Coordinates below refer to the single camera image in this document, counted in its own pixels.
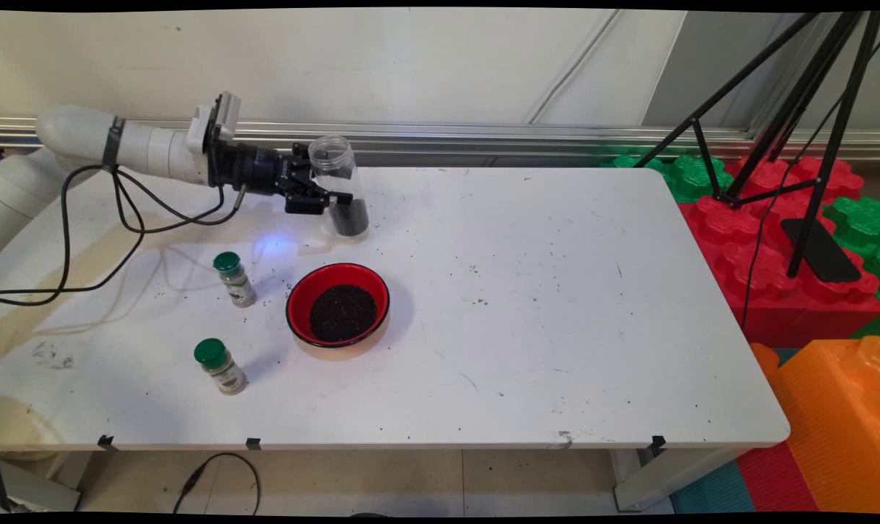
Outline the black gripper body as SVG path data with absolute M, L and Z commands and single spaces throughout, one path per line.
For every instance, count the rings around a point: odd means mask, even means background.
M 281 152 L 216 139 L 209 145 L 209 187 L 230 185 L 236 191 L 284 197 L 289 189 L 313 188 L 310 170 L 292 170 L 291 159 L 291 148 Z

